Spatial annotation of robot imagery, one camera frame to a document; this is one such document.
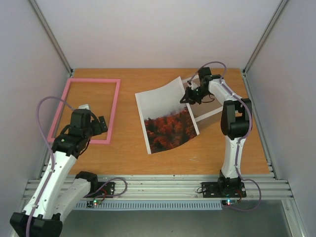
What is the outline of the white mat board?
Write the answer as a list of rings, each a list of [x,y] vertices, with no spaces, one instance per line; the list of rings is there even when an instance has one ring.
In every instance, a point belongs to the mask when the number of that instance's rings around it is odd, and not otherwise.
[[[216,115],[216,114],[222,112],[222,109],[223,109],[223,107],[221,107],[221,108],[219,108],[219,109],[216,109],[216,110],[214,110],[214,111],[212,111],[212,112],[206,113],[206,114],[204,114],[204,115],[202,115],[202,116],[199,116],[199,117],[195,118],[195,120],[196,120],[196,122],[200,122],[200,121],[202,121],[202,120],[204,120],[204,119],[207,119],[207,118],[209,118],[209,117],[211,117],[211,116],[214,116],[214,115]]]

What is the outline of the landscape photo print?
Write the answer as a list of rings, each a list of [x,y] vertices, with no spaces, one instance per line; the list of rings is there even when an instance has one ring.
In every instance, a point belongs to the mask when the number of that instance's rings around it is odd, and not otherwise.
[[[177,148],[199,135],[191,106],[180,103],[184,94],[180,77],[135,94],[148,154]]]

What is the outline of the pink photo frame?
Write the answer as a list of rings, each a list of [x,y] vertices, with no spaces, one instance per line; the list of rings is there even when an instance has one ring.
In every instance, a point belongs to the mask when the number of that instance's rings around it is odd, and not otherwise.
[[[112,132],[113,132],[113,127],[114,127],[114,119],[115,119],[115,114],[116,114],[116,108],[117,108],[117,102],[118,102],[118,95],[119,95],[119,88],[120,88],[120,79],[87,79],[87,78],[69,78],[66,82],[64,91],[62,93],[62,98],[63,100],[66,100],[67,95],[69,93],[70,87],[72,83],[88,83],[88,84],[92,84],[92,83],[102,83],[102,84],[106,84],[106,83],[114,83],[116,85],[115,90],[114,90],[114,95],[113,95],[113,101],[112,101],[112,107],[111,107],[111,113],[110,113],[110,118],[109,118],[109,122],[107,123],[108,125],[108,133],[107,133],[107,138],[105,140],[100,140],[100,139],[92,139],[91,144],[101,144],[101,145],[108,145],[111,141],[112,138]],[[61,114],[62,114],[62,109],[64,108],[64,104],[62,102],[59,103],[51,128],[49,130],[48,136],[47,136],[47,140],[48,142],[53,142],[54,141],[54,137],[53,135],[55,135],[55,132],[57,131],[57,122],[59,121],[59,119],[61,118]]]

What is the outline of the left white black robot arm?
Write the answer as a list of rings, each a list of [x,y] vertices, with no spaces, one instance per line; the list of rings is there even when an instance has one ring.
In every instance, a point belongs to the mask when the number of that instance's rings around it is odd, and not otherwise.
[[[93,136],[108,131],[103,116],[88,109],[75,109],[70,123],[55,138],[50,161],[35,193],[21,212],[14,212],[10,224],[20,237],[58,237],[63,223],[75,205],[84,197],[99,192],[98,177],[87,171],[79,172],[71,186],[60,190],[69,171],[87,149]]]

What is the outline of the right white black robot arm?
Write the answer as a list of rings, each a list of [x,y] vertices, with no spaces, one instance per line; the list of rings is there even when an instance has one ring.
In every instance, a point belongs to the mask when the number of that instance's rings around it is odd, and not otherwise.
[[[201,104],[206,96],[213,95],[222,105],[221,131],[225,136],[225,157],[216,182],[203,182],[204,198],[246,197],[240,163],[242,149],[252,129],[252,102],[241,98],[226,84],[221,75],[213,75],[208,67],[198,70],[199,85],[189,79],[181,103]]]

